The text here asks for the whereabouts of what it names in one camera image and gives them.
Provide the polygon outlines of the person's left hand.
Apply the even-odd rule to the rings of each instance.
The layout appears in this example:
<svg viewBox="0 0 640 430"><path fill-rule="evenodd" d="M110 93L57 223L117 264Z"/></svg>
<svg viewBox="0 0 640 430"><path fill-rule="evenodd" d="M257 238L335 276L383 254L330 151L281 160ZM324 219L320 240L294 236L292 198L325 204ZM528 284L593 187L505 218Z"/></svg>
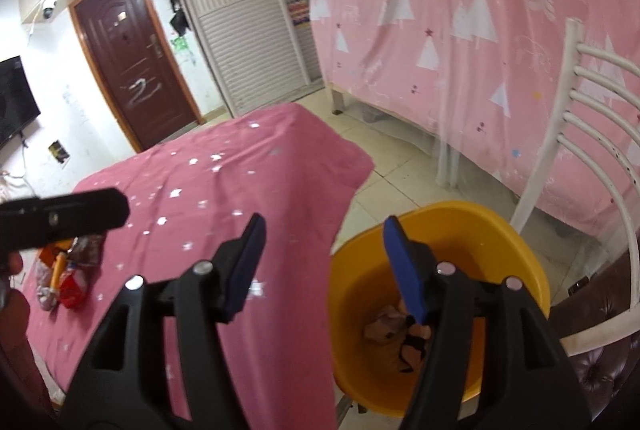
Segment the person's left hand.
<svg viewBox="0 0 640 430"><path fill-rule="evenodd" d="M6 354L26 342L30 307L21 291L9 288L1 310L1 347Z"/></svg>

